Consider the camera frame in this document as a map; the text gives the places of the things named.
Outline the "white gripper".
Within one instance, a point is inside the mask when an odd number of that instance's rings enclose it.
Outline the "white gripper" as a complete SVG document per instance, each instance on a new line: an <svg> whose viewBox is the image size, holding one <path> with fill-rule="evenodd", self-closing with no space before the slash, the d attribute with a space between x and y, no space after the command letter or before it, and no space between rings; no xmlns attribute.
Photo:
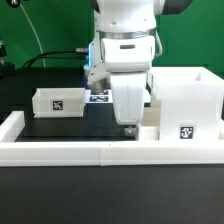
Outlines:
<svg viewBox="0 0 224 224"><path fill-rule="evenodd" d="M135 136L143 116L146 72L111 73L110 85L116 121L125 127L126 136Z"/></svg>

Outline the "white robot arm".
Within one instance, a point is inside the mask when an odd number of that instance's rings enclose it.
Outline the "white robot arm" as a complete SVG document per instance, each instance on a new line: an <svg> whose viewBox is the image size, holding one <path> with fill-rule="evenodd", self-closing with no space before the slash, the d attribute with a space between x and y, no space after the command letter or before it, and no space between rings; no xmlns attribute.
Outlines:
<svg viewBox="0 0 224 224"><path fill-rule="evenodd" d="M141 123L147 76L162 54L157 15L180 14L193 0L90 0L94 38L87 83L96 94L109 84L118 124Z"/></svg>

